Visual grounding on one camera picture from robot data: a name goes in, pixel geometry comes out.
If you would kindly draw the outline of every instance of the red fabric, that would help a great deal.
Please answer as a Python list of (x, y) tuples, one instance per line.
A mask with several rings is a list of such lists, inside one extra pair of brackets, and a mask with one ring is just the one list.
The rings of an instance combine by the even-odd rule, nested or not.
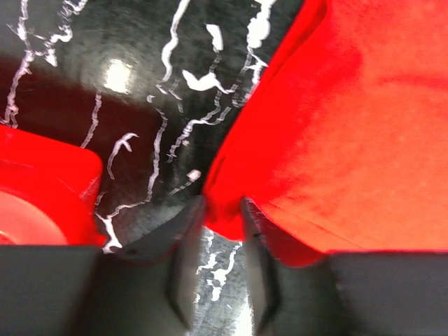
[(448, 2), (308, 0), (204, 187), (320, 251), (447, 249)]

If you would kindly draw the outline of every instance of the red towel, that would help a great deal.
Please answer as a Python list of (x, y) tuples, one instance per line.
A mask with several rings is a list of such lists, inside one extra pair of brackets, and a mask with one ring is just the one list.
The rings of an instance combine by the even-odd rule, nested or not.
[(230, 239), (250, 197), (323, 253), (448, 249), (448, 1), (305, 1), (204, 194)]

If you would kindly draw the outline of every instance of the marble countertop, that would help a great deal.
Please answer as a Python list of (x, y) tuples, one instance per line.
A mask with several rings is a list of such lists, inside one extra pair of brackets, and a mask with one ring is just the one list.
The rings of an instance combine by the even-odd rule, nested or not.
[[(200, 194), (301, 4), (3, 0), (0, 123), (100, 156), (95, 216), (114, 252)], [(250, 335), (242, 244), (203, 241), (190, 335)]]

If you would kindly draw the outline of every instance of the black marble surface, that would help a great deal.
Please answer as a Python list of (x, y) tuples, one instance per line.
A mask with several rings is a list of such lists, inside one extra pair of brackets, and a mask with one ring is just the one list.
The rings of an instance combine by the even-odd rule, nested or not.
[[(108, 253), (200, 194), (302, 0), (0, 4), (0, 123), (101, 157)], [(250, 335), (241, 244), (205, 230), (201, 265), (190, 334)]]

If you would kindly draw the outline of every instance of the red container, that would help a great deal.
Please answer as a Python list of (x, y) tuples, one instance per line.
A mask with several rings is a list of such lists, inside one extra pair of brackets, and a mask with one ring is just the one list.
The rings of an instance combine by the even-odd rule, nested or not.
[(102, 245), (92, 152), (0, 126), (0, 244)]

